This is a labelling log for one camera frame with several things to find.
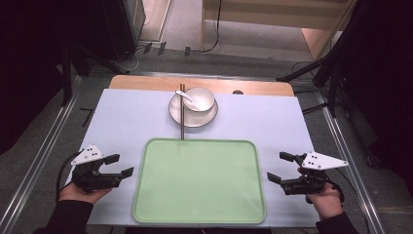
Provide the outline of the dark cabinet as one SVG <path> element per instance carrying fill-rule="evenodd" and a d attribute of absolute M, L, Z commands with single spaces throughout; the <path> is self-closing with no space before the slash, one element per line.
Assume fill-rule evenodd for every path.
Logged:
<path fill-rule="evenodd" d="M 100 0 L 108 26 L 111 57 L 122 61 L 136 51 L 146 15 L 142 0 Z"/>

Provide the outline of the white round plate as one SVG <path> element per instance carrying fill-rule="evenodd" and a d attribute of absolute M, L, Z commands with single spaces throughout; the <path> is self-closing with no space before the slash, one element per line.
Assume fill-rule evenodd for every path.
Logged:
<path fill-rule="evenodd" d="M 218 112 L 218 104 L 214 97 L 206 99 L 210 109 L 201 111 L 186 97 L 175 94 L 169 102 L 169 115 L 177 123 L 181 123 L 181 110 L 184 110 L 184 126 L 198 128 L 210 123 Z"/>

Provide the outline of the light wooden furniture frame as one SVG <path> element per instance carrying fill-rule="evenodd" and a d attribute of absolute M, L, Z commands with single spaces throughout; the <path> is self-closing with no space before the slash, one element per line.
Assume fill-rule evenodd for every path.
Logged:
<path fill-rule="evenodd" d="M 336 33 L 343 30 L 357 0 L 203 0 L 201 48 L 207 20 L 297 27 L 313 60 L 320 59 Z"/>

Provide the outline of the black metal stand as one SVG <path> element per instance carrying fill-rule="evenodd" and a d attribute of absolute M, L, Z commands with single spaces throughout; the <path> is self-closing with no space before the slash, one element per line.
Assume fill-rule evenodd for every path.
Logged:
<path fill-rule="evenodd" d="M 115 74 L 129 74 L 125 68 L 121 68 L 119 65 L 111 63 L 109 60 L 100 57 L 97 53 L 80 46 L 64 46 L 61 51 L 61 73 L 62 73 L 62 89 L 63 89 L 63 100 L 62 106 L 66 106 L 69 100 L 73 96 L 72 92 L 72 78 L 71 78 L 71 67 L 74 67 L 76 71 L 82 76 L 89 76 L 91 68 L 87 62 L 87 58 L 93 59 L 100 65 L 108 68 Z"/>

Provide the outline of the dark curtain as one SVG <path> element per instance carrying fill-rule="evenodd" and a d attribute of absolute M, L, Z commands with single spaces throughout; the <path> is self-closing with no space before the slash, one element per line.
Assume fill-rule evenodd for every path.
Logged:
<path fill-rule="evenodd" d="M 357 0 L 345 91 L 372 135 L 367 150 L 413 196 L 413 0 Z"/>
<path fill-rule="evenodd" d="M 56 93 L 64 46 L 78 45 L 93 0 L 0 0 L 0 154 L 11 149 Z"/>

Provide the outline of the white ceramic spoon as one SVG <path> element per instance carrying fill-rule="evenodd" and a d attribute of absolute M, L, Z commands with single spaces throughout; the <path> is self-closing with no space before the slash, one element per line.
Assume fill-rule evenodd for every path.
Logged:
<path fill-rule="evenodd" d="M 187 98 L 187 99 L 192 103 L 192 106 L 195 108 L 195 110 L 201 111 L 201 109 L 199 108 L 199 106 L 198 106 L 198 105 L 193 101 L 193 99 L 192 99 L 189 95 L 187 95 L 185 92 L 180 91 L 180 90 L 176 90 L 175 93 L 176 93 L 177 95 L 180 95 L 180 96 L 184 97 L 184 98 Z"/>

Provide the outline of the person's left hand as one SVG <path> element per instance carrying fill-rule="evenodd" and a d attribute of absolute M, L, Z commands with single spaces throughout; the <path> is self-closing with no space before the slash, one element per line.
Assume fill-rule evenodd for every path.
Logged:
<path fill-rule="evenodd" d="M 60 190 L 58 199 L 60 201 L 81 201 L 95 204 L 109 192 L 111 192 L 111 189 L 94 190 L 87 193 L 71 183 Z"/>

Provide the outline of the person's right hand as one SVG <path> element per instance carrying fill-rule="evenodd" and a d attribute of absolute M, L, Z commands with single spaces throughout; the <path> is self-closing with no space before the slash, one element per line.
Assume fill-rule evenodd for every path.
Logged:
<path fill-rule="evenodd" d="M 307 194 L 306 197 L 313 203 L 320 220 L 327 220 L 344 212 L 340 192 L 328 182 L 321 191 Z"/>

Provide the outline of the light green plastic tray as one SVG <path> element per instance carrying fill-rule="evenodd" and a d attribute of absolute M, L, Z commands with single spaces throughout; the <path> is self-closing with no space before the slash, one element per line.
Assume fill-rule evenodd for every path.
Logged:
<path fill-rule="evenodd" d="M 262 222 L 266 208 L 255 145 L 247 140 L 149 140 L 132 213 L 141 223 Z"/>

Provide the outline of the metal floor rail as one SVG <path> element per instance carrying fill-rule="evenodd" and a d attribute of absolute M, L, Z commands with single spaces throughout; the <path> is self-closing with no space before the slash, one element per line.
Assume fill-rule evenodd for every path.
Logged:
<path fill-rule="evenodd" d="M 59 112 L 45 136 L 42 144 L 37 151 L 30 167 L 22 179 L 17 191 L 13 194 L 11 201 L 7 206 L 7 210 L 2 215 L 0 220 L 0 234 L 11 234 L 25 203 L 30 196 L 30 193 L 45 167 L 49 156 L 56 144 L 56 141 L 63 129 L 78 97 L 79 88 L 82 85 L 83 78 L 76 76 L 71 85 L 72 97 L 68 103 L 59 109 Z"/>
<path fill-rule="evenodd" d="M 326 123 L 332 133 L 340 156 L 349 163 L 346 172 L 351 185 L 355 189 L 359 206 L 367 222 L 367 229 L 369 230 L 369 233 L 386 234 L 386 231 L 377 214 L 377 210 L 372 202 L 372 199 L 370 198 L 368 191 L 360 177 L 351 151 L 345 141 L 344 136 L 342 135 L 339 123 L 335 118 L 332 117 L 332 114 L 329 112 L 327 107 L 325 107 L 322 112 Z"/>

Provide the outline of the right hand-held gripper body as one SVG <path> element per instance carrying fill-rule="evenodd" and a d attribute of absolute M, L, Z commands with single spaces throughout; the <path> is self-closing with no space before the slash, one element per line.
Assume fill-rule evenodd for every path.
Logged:
<path fill-rule="evenodd" d="M 309 152 L 303 163 L 297 163 L 300 176 L 282 180 L 281 188 L 286 195 L 312 194 L 321 191 L 329 181 L 326 170 L 348 166 L 348 162 L 317 152 Z"/>

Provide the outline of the pale blue table mat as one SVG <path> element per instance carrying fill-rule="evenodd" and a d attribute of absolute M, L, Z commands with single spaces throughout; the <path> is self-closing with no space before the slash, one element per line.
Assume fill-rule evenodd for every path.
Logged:
<path fill-rule="evenodd" d="M 169 116 L 170 92 L 107 89 L 102 93 L 83 140 L 103 154 L 119 154 L 119 162 L 103 167 L 117 173 L 133 167 L 133 175 L 95 204 L 90 224 L 181 227 L 312 227 L 318 220 L 303 196 L 287 196 L 267 179 L 286 178 L 297 166 L 280 159 L 282 151 L 303 154 L 313 145 L 296 97 L 216 95 L 218 112 L 211 123 L 181 130 Z M 261 172 L 266 216 L 255 224 L 141 223 L 132 209 L 146 143 L 153 138 L 247 140 L 255 145 Z"/>

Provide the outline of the white ceramic bowl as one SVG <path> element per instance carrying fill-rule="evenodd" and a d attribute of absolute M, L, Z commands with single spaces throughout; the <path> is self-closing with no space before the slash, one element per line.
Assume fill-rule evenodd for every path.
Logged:
<path fill-rule="evenodd" d="M 195 108 L 192 106 L 192 103 L 187 98 L 184 98 L 184 105 L 190 110 L 204 112 L 210 110 L 214 105 L 214 95 L 210 90 L 206 88 L 192 88 L 187 90 L 185 93 L 189 95 L 201 109 L 201 111 L 195 110 Z"/>

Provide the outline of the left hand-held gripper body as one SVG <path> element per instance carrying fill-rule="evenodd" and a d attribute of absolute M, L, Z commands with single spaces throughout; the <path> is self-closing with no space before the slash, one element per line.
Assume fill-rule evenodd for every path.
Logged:
<path fill-rule="evenodd" d="M 74 167 L 71 181 L 85 192 L 118 187 L 121 174 L 102 174 L 99 169 L 107 157 L 95 146 L 83 149 L 71 162 Z"/>

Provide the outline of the black tape floor mark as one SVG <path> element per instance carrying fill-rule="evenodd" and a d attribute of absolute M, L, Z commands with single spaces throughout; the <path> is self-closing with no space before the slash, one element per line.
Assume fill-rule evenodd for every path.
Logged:
<path fill-rule="evenodd" d="M 86 118 L 82 124 L 83 127 L 86 127 L 94 114 L 94 110 L 92 108 L 84 108 L 84 107 L 81 107 L 80 110 L 86 114 Z"/>

